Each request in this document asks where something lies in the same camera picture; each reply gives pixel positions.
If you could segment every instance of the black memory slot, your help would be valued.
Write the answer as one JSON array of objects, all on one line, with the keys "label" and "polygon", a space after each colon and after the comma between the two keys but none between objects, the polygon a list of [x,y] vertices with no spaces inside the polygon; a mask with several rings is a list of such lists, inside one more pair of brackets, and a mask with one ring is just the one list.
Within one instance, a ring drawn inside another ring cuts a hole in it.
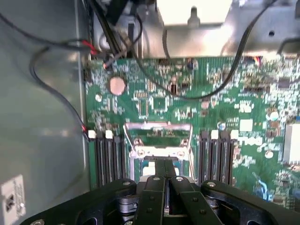
[{"label": "black memory slot", "polygon": [[205,156],[208,142],[208,131],[202,131],[199,140],[199,185],[204,182],[205,179]]},{"label": "black memory slot", "polygon": [[222,181],[223,183],[228,183],[228,171],[229,171],[229,164],[228,164],[228,154],[229,154],[229,146],[230,146],[230,137],[227,131],[221,132],[221,142],[223,143],[223,151],[222,151]]},{"label": "black memory slot", "polygon": [[221,137],[219,137],[219,142],[218,142],[218,157],[219,157],[219,167],[218,167],[218,181],[223,180],[223,162],[224,162],[224,152],[226,149],[226,143],[222,140]]},{"label": "black memory slot", "polygon": [[212,169],[212,179],[215,180],[218,177],[218,170],[220,167],[220,162],[218,158],[218,141],[211,140],[211,152],[212,152],[212,160],[213,160],[213,169]]},{"label": "black memory slot", "polygon": [[212,180],[213,179],[213,172],[214,172],[214,152],[213,152],[213,145],[214,145],[214,140],[209,139],[208,143],[208,149],[207,149],[207,168],[208,168],[208,173],[207,173],[207,180]]},{"label": "black memory slot", "polygon": [[100,141],[95,141],[95,160],[96,160],[96,174],[97,174],[97,187],[102,186],[102,168],[101,168],[101,156],[100,156]]},{"label": "black memory slot", "polygon": [[113,180],[126,178],[124,138],[98,137],[95,142],[97,186],[101,187]]},{"label": "black memory slot", "polygon": [[232,170],[233,170],[233,150],[234,150],[235,140],[230,141],[229,153],[227,154],[227,163],[228,163],[228,173],[227,181],[229,185],[232,185]]},{"label": "black memory slot", "polygon": [[121,178],[126,178],[126,155],[125,155],[125,144],[124,140],[121,138],[120,140],[120,160],[121,160]]},{"label": "black memory slot", "polygon": [[97,156],[97,180],[98,186],[101,187],[106,184],[106,167],[105,167],[105,153],[104,139],[98,138],[96,143],[96,156]]},{"label": "black memory slot", "polygon": [[105,166],[106,166],[106,176],[105,176],[105,183],[109,183],[112,181],[112,178],[111,178],[111,171],[112,171],[112,166],[111,166],[111,155],[110,155],[110,142],[107,141],[107,139],[105,139],[105,143],[104,143],[104,154],[105,154]]},{"label": "black memory slot", "polygon": [[117,149],[117,143],[114,141],[111,144],[112,151],[111,151],[111,156],[112,156],[112,180],[117,180],[118,179],[118,149]]}]

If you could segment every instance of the sticker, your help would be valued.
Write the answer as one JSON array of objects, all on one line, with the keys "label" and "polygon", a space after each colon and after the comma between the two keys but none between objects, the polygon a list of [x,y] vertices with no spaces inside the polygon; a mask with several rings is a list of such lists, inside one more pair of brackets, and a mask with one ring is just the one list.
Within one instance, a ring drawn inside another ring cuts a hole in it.
[{"label": "sticker", "polygon": [[240,120],[240,131],[252,131],[253,120]]},{"label": "sticker", "polygon": [[12,225],[26,214],[23,176],[14,177],[0,188],[4,225]]}]

